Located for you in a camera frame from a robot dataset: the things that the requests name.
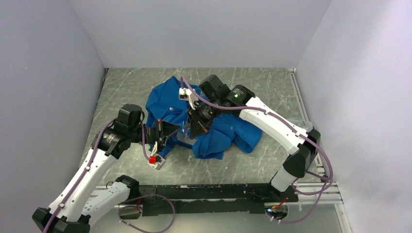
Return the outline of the blue zip jacket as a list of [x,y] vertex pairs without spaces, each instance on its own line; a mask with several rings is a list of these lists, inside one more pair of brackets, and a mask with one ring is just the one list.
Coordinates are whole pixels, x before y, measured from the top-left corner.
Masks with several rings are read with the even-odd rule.
[[[158,119],[183,126],[189,121],[186,110],[189,103],[180,100],[178,91],[180,81],[172,76],[156,86],[149,94],[146,102],[148,112],[147,125],[152,126]],[[166,157],[175,145],[191,149],[198,159],[222,159],[224,151],[235,145],[244,153],[251,153],[262,136],[262,130],[233,114],[222,114],[213,120],[207,134],[195,137],[193,145],[178,140],[173,136],[159,153]]]

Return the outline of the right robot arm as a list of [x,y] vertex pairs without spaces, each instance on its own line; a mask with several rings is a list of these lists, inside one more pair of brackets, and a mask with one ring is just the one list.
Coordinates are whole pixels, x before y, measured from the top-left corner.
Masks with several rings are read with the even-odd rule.
[[210,75],[199,84],[199,88],[203,95],[193,90],[186,77],[181,76],[179,98],[189,102],[189,137],[208,133],[213,120],[221,114],[233,114],[258,127],[289,154],[268,187],[271,200],[282,200],[292,183],[305,176],[316,156],[320,133],[286,120],[241,84],[229,88],[218,76]]

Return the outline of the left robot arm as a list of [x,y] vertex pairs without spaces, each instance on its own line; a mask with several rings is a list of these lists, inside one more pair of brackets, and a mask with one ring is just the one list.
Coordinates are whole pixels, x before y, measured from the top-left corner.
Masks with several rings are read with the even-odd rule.
[[141,189],[137,180],[122,175],[107,190],[91,198],[103,175],[133,143],[153,147],[147,159],[152,168],[164,165],[165,159],[159,153],[181,127],[163,120],[148,126],[143,118],[138,105],[125,104],[119,109],[117,117],[97,134],[85,161],[62,193],[48,207],[39,207],[33,213],[32,219],[42,232],[87,233],[115,205],[157,197],[157,193]]

